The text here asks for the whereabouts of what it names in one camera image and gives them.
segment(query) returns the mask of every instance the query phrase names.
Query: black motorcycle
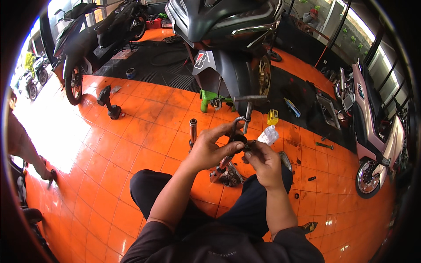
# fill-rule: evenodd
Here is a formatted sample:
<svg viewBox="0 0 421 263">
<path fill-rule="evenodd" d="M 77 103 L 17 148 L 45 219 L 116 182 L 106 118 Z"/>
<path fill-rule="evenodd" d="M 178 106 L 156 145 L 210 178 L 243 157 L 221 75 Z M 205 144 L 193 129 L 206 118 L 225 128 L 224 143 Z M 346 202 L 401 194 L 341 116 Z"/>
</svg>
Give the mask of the black motorcycle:
<svg viewBox="0 0 421 263">
<path fill-rule="evenodd" d="M 27 97 L 34 101 L 38 96 L 37 81 L 34 80 L 32 72 L 26 70 L 18 79 L 15 88 L 19 91 L 19 94 L 25 90 Z"/>
<path fill-rule="evenodd" d="M 33 67 L 35 75 L 37 76 L 38 82 L 41 84 L 41 86 L 44 86 L 47 83 L 48 72 L 45 68 L 49 63 L 50 62 L 48 61 L 48 58 L 45 54 L 37 58 L 37 60 L 34 62 Z"/>
<path fill-rule="evenodd" d="M 123 1 L 104 20 L 88 27 L 85 15 L 105 6 L 80 3 L 59 20 L 72 21 L 58 37 L 54 49 L 54 57 L 64 62 L 64 86 L 72 105 L 82 100 L 83 74 L 96 72 L 127 43 L 139 40 L 145 33 L 148 7 L 140 0 Z"/>
<path fill-rule="evenodd" d="M 188 44 L 201 89 L 225 98 L 269 93 L 271 63 L 263 40 L 281 20 L 282 0 L 170 0 L 165 11 Z M 247 104 L 234 102 L 240 116 Z"/>
</svg>

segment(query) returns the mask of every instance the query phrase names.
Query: hand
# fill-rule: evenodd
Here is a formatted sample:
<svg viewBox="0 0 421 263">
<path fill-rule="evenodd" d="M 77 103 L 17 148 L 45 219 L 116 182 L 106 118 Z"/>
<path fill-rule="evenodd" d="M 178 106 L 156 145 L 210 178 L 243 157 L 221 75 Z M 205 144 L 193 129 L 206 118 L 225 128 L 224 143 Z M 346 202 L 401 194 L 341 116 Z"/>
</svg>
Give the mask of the hand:
<svg viewBox="0 0 421 263">
<path fill-rule="evenodd" d="M 239 130 L 241 127 L 242 124 L 237 124 L 236 133 L 241 133 Z M 221 124 L 210 130 L 203 130 L 185 162 L 188 162 L 190 167 L 198 173 L 215 167 L 225 156 L 244 148 L 244 143 L 240 141 L 234 141 L 222 147 L 215 144 L 219 137 L 230 132 L 232 132 L 232 122 Z"/>
<path fill-rule="evenodd" d="M 257 180 L 267 190 L 284 187 L 281 158 L 265 143 L 256 141 L 254 149 L 244 154 L 243 160 L 250 163 L 257 174 Z"/>
</svg>

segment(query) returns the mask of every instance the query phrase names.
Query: bottle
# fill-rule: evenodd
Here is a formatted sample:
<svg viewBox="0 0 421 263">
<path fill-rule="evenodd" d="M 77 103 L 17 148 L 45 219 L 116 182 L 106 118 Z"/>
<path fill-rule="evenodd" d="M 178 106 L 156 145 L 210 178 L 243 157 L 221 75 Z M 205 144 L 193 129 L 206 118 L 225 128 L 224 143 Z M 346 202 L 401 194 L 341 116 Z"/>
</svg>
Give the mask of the bottle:
<svg viewBox="0 0 421 263">
<path fill-rule="evenodd" d="M 279 134 L 275 130 L 275 125 L 271 125 L 264 129 L 264 131 L 257 138 L 257 140 L 271 146 L 278 138 Z"/>
</svg>

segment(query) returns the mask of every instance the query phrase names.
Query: scooter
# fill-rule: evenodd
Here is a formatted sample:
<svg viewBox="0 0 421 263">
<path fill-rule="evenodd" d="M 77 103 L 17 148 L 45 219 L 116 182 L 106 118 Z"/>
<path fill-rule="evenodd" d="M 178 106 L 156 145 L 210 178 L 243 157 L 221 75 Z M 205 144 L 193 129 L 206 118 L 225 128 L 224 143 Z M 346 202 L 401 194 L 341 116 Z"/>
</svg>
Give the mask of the scooter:
<svg viewBox="0 0 421 263">
<path fill-rule="evenodd" d="M 58 64 L 64 63 L 64 87 L 72 105 L 82 100 L 83 74 L 96 72 L 127 43 L 139 40 L 145 33 L 148 7 L 140 0 L 121 2 L 104 20 L 88 27 L 85 15 L 105 6 L 80 3 L 59 20 L 72 21 L 58 37 L 54 50 Z"/>
<path fill-rule="evenodd" d="M 37 81 L 34 80 L 32 72 L 29 70 L 26 70 L 22 76 L 19 77 L 15 88 L 18 90 L 19 94 L 22 94 L 25 90 L 27 92 L 27 98 L 31 101 L 34 101 L 38 96 Z"/>
<path fill-rule="evenodd" d="M 374 88 L 373 79 L 364 63 L 359 61 L 352 65 L 353 86 L 355 93 L 346 93 L 344 69 L 341 68 L 341 90 L 343 105 L 348 107 L 346 100 L 352 104 L 352 129 L 357 145 L 357 155 L 360 168 L 355 178 L 355 187 L 360 197 L 373 197 L 383 186 L 386 176 L 394 177 L 399 169 L 405 141 L 405 129 L 399 117 L 395 114 L 389 121 L 382 107 L 382 99 Z"/>
<path fill-rule="evenodd" d="M 279 25 L 282 11 L 282 0 L 170 0 L 165 6 L 200 88 L 231 99 L 268 95 L 271 63 L 263 40 Z M 253 110 L 247 101 L 234 105 L 240 116 Z"/>
<path fill-rule="evenodd" d="M 45 69 L 46 65 L 49 64 L 48 58 L 45 54 L 40 56 L 34 63 L 34 71 L 35 75 L 37 76 L 38 82 L 41 84 L 41 86 L 44 86 L 47 83 L 48 80 L 48 72 Z"/>
</svg>

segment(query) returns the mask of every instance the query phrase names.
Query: person's right hand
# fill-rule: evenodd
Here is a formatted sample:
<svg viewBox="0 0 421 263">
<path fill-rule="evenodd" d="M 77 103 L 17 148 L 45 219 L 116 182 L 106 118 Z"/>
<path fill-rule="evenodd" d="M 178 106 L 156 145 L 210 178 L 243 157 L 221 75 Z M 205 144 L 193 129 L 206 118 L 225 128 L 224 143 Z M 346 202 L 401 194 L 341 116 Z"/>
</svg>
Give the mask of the person's right hand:
<svg viewBox="0 0 421 263">
<path fill-rule="evenodd" d="M 256 141 L 255 149 L 244 154 L 257 174 L 257 180 L 266 189 L 283 188 L 281 158 L 265 143 Z"/>
</svg>

